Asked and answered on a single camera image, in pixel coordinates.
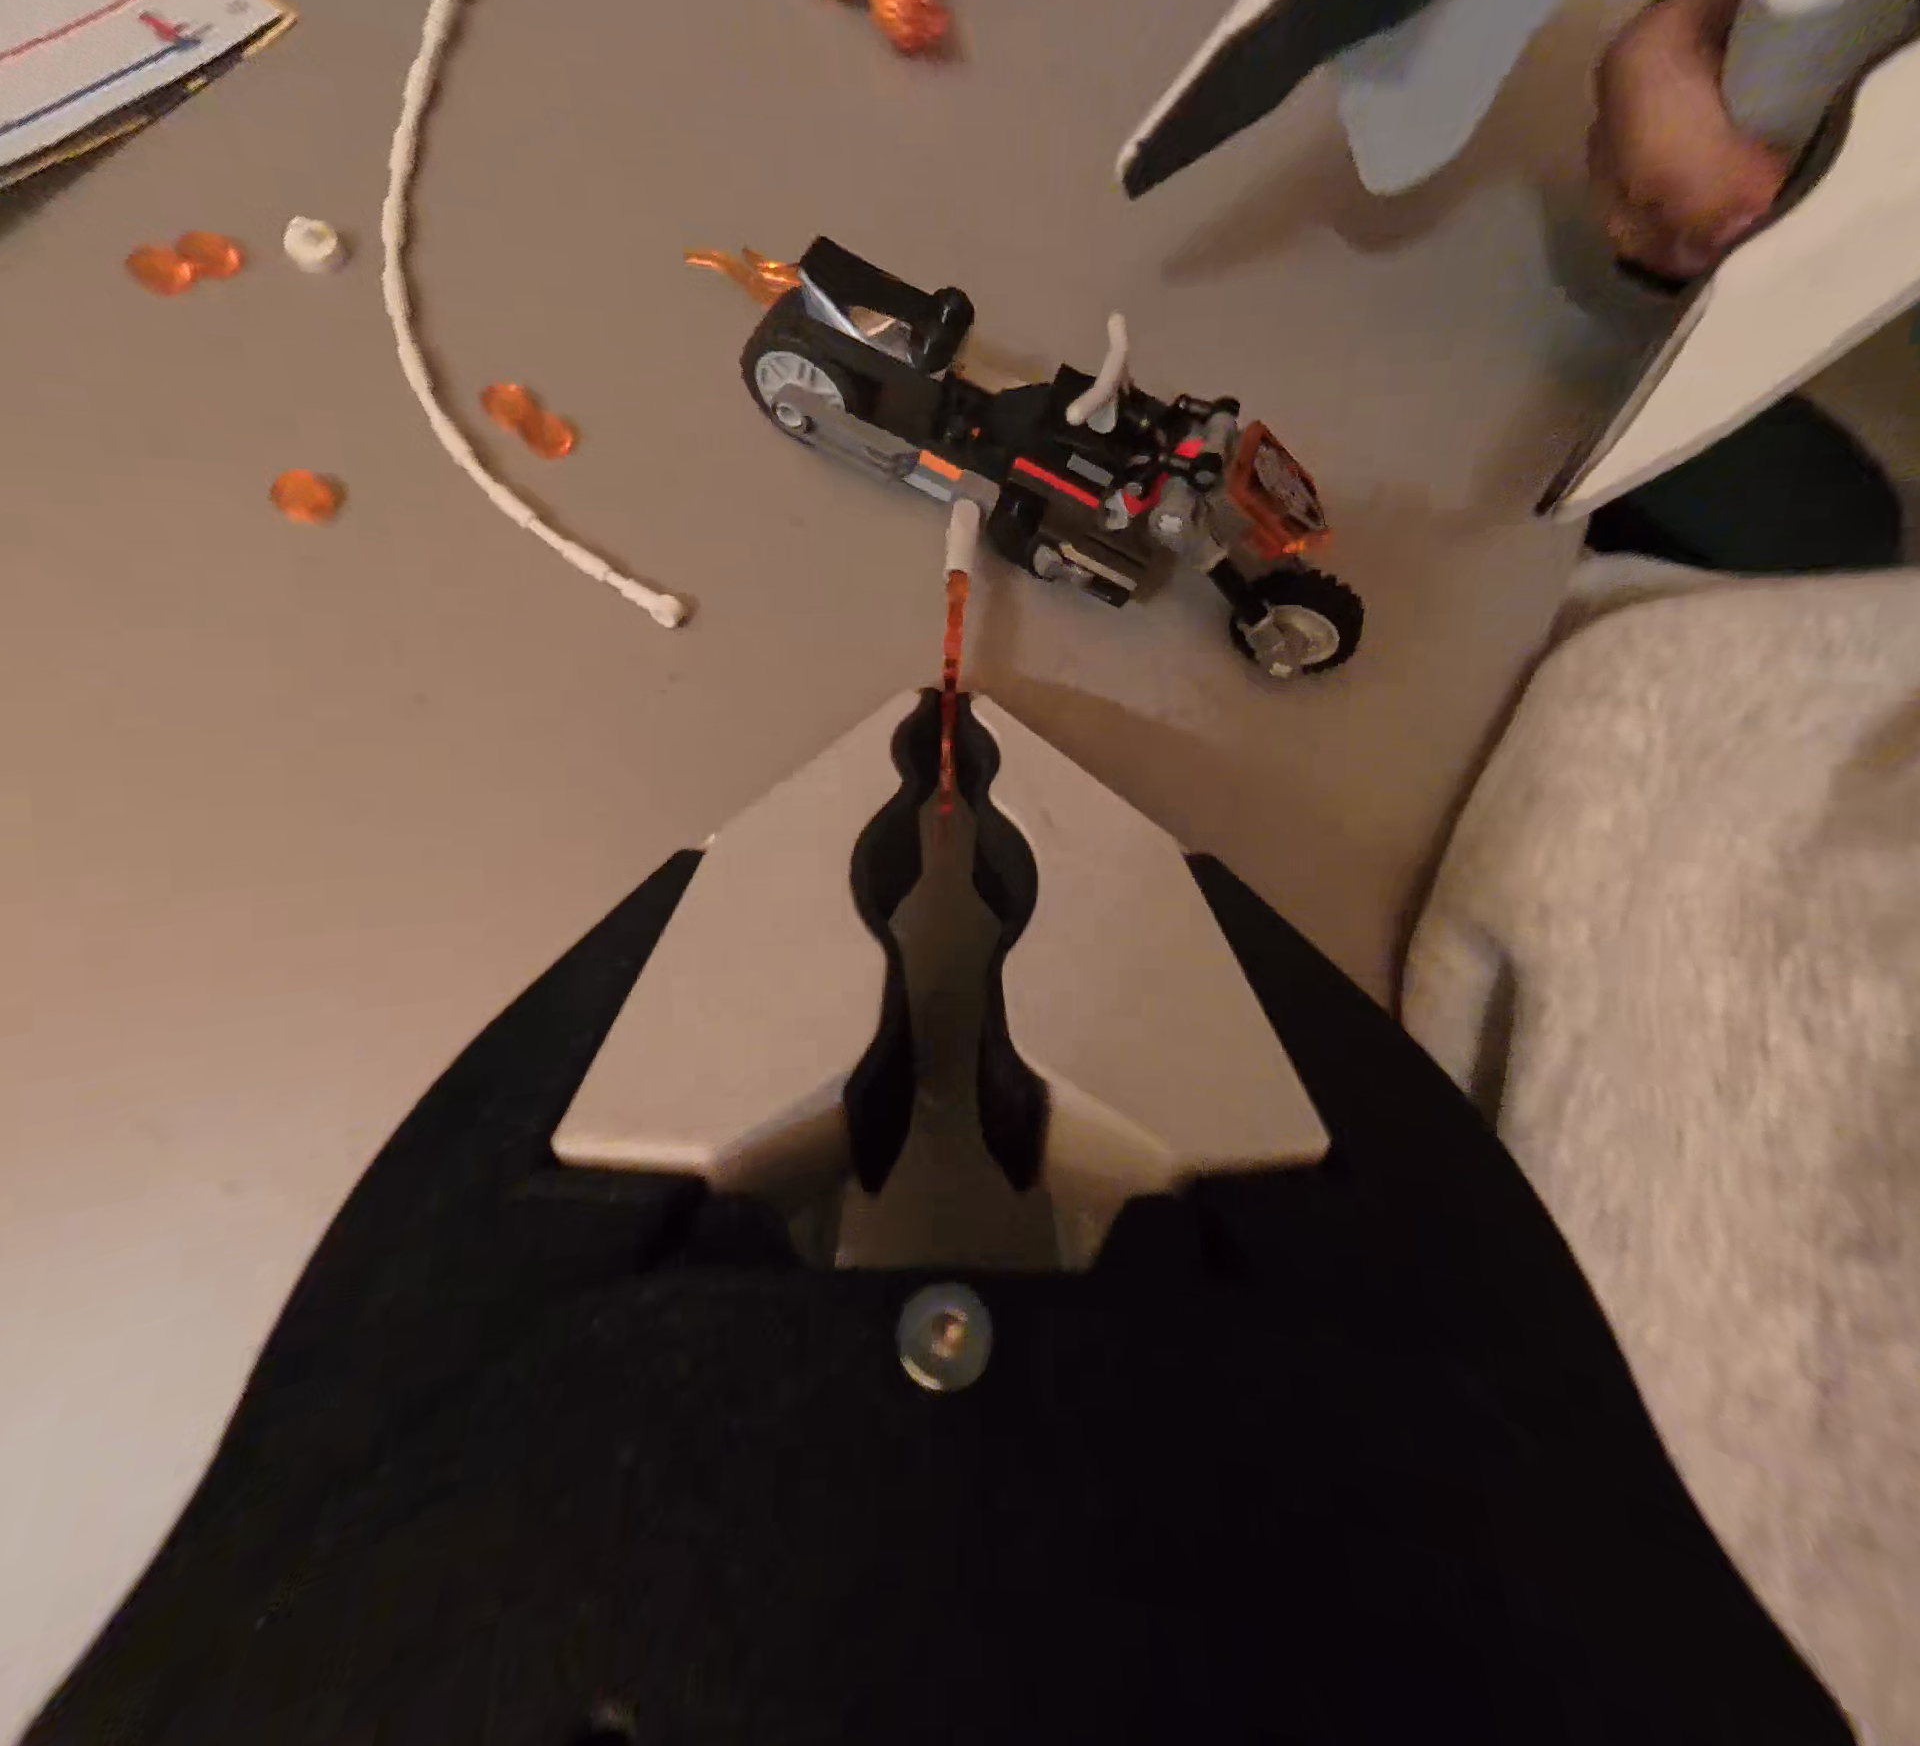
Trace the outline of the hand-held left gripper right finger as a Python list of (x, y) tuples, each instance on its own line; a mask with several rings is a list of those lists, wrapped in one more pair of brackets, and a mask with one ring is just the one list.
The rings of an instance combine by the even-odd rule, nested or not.
[(1332, 1134), (1183, 845), (985, 698), (955, 755), (996, 918), (981, 1134), (1043, 1196), (1061, 1265), (1089, 1269), (1134, 1202), (1318, 1168)]

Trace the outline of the black lego motorcycle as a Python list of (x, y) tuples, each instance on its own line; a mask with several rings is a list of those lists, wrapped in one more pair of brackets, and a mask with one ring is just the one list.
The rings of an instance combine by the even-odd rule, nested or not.
[(1314, 561), (1330, 523), (1310, 470), (1234, 397), (1143, 389), (1123, 316), (1097, 370), (1015, 381), (971, 359), (963, 290), (922, 290), (828, 238), (791, 261), (749, 248), (684, 261), (763, 307), (741, 370), (786, 439), (973, 507), (976, 538), (1005, 563), (1117, 610), (1188, 569), (1268, 680), (1357, 654), (1364, 600)]

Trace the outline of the black office chair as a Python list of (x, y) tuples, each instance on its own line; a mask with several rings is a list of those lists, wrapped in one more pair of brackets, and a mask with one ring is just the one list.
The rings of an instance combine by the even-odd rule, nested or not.
[(1598, 507), (1584, 547), (1724, 575), (1867, 573), (1905, 561), (1906, 521), (1882, 462), (1793, 394)]

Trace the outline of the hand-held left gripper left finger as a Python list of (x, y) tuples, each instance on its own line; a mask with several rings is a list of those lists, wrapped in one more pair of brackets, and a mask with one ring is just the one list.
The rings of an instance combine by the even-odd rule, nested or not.
[(937, 764), (940, 698), (906, 693), (707, 842), (554, 1132), (561, 1169), (755, 1202), (843, 1263), (846, 1204), (889, 1183), (925, 1091), (896, 919)]

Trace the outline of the orange lego flame rod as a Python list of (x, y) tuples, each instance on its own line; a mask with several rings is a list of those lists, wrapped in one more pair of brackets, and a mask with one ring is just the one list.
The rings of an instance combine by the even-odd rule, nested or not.
[(971, 498), (957, 498), (949, 512), (943, 538), (943, 635), (940, 677), (940, 745), (936, 804), (941, 820), (954, 813), (957, 792), (957, 722), (962, 703), (962, 668), (967, 634), (967, 606), (980, 551), (981, 507)]

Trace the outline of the lego instruction booklet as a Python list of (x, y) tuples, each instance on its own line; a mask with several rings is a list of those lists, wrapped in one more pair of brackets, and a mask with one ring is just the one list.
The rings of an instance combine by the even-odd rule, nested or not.
[(282, 0), (2, 0), (2, 189), (116, 147), (296, 21)]

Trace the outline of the person's right hand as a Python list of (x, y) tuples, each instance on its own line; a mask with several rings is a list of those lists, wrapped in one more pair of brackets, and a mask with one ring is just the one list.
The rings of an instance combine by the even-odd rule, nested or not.
[(1696, 281), (1776, 207), (1792, 160), (1724, 98), (1742, 0), (1653, 0), (1597, 66), (1589, 169), (1613, 255), (1664, 285)]

